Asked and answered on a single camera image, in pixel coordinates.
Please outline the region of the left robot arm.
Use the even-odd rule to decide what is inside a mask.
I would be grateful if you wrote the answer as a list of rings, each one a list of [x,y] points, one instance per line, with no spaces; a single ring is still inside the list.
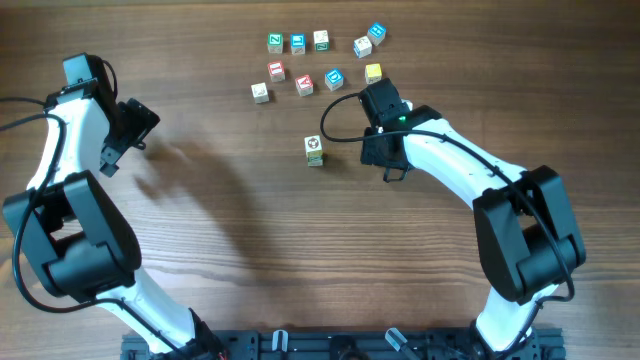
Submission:
[[[109,311],[145,341],[147,359],[226,358],[206,323],[142,267],[133,229],[98,181],[129,149],[145,149],[158,116],[135,99],[118,101],[108,61],[80,53],[63,68],[66,86],[40,103],[48,135],[39,167],[2,207],[19,292],[47,313]]]

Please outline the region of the white block teal side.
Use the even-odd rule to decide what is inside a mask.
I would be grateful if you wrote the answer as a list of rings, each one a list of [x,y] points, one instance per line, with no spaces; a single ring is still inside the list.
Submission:
[[[323,161],[323,155],[321,153],[310,154],[307,156],[307,162],[311,162],[311,161]]]

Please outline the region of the yellow sided picture block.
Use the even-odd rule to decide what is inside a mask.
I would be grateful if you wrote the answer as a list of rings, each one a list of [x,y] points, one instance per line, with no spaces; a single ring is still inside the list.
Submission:
[[[322,156],[323,148],[319,135],[304,138],[305,152],[308,157]]]

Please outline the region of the yellow top block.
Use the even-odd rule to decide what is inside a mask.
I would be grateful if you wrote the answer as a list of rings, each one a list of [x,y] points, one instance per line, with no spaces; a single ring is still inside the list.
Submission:
[[[373,84],[382,79],[382,68],[379,63],[367,64],[365,66],[365,81],[367,84]]]

